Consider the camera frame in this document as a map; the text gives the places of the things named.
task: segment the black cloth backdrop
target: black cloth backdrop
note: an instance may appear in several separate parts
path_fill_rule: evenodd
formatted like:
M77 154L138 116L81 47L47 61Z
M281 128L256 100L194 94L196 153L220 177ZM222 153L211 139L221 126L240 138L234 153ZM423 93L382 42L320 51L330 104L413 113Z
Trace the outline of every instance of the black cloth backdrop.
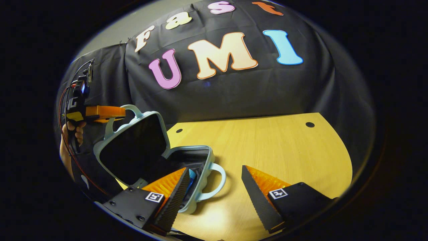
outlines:
M141 26L126 44L92 51L75 60L64 75L58 91L57 103L63 89L70 83L75 71L95 57L94 81L87 99L88 105L136 105L141 112L158 111L167 127L177 122L205 121L243 117L260 117L284 114L319 112L330 123L344 142L352 161L353 174L369 155L375 132L375 112L372 99L362 73L353 60L322 28L299 16L287 7L275 6L283 16L264 11L253 1L229 1L235 10L215 15L208 4L218 1L204 0L164 15L156 21ZM165 29L171 16L188 12L192 20L171 30ZM151 25L147 44L134 52L136 36ZM282 65L277 62L278 50L264 30L283 30L302 64ZM244 33L244 42L259 65L252 69L217 73L208 79L198 79L198 63L189 44L205 39L217 47L222 38L231 32ZM175 49L175 59L181 71L181 83L173 89L163 89L148 65L160 59L166 78L172 73L162 54ZM133 117L115 122L115 128ZM55 116L55 133L60 142L60 128ZM84 129L82 165L90 177L112 194L121 188L96 161L93 145L102 139L105 124L91 125ZM75 180L86 184L74 165Z

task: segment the case lid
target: case lid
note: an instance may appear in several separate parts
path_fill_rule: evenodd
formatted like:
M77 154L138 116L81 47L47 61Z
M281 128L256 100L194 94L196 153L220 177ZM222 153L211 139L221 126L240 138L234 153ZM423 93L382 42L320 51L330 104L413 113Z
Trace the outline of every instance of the case lid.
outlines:
M132 110L135 117L128 123L113 131L111 118L105 128L103 141L94 145L94 154L101 166L114 178L130 186L144 173L159 172L165 163L162 157L169 149L169 139L162 116L156 111L141 111L134 105L123 105ZM159 162L159 168L150 166Z

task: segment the wooden table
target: wooden table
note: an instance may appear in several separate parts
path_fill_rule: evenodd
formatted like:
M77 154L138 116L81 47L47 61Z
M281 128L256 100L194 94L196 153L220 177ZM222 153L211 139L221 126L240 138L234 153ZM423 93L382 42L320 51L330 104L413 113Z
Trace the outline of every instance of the wooden table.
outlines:
M307 122L315 126L308 127ZM241 180L242 165L289 184L303 181L329 198L340 196L351 183L349 154L319 113L177 123L168 137L171 148L210 146L215 163L226 171L223 189L199 202L193 214L178 213L173 224L173 228L203 240L253 241L270 236ZM203 192L213 191L220 178L213 171Z

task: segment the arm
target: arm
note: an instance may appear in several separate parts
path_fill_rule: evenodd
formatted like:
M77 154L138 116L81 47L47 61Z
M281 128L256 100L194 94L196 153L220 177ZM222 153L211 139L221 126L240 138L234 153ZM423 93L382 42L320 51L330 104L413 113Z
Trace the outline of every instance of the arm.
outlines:
M77 138L77 141L79 142L79 146L83 144L83 127L85 125L86 125L86 122L82 122L79 124L79 126L76 129L75 136ZM74 126L70 122L67 122L67 126L68 126L68 130L74 130ZM67 131L66 124L62 126L62 132L64 132L65 139L68 139L68 131ZM74 181L73 171L71 169L71 156L69 156L68 154L67 145L64 141L64 138L61 138L61 145L59 146L59 156L61 157L62 163L64 164L66 170L68 171L68 173L70 174L71 178Z

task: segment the red cable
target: red cable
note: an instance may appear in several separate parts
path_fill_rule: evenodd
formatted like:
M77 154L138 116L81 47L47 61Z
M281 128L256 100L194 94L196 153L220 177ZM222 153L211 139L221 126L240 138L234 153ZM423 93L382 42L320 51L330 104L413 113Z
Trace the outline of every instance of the red cable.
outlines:
M62 133L62 136L61 136L61 138L62 139L64 139L64 142L65 142L65 145L66 145L66 147L67 147L67 150L68 150L68 152L71 154L71 156L73 157L73 159L74 159L74 162L77 164L77 166L79 167L79 169L80 169L80 171L83 173L83 175L96 187L96 188L98 188L102 193L104 193L105 195L107 195L107 196L111 196L111 195L109 195L109 194L107 194L107 192L105 192L104 191L104 189L102 189L102 188L100 188L98 185L96 185L89 177L88 177L88 175L86 175L86 173L83 171L83 169L82 169L82 167L80 166L80 164L79 164L79 162L76 160L76 157L73 155L73 153L71 152L71 150L70 150L70 147L68 146L68 141L64 138L64 132L62 131L62 126L61 126L61 106L62 106L62 98L64 97L64 94L65 94L65 92L67 91L67 89L68 89L69 87L67 87L67 88L65 88L65 90L63 91L63 93L62 93L62 95L61 95L61 98L60 98L60 100L59 100L59 107L58 107L58 123L59 123L59 127L60 127L60 129L61 129L61 133Z

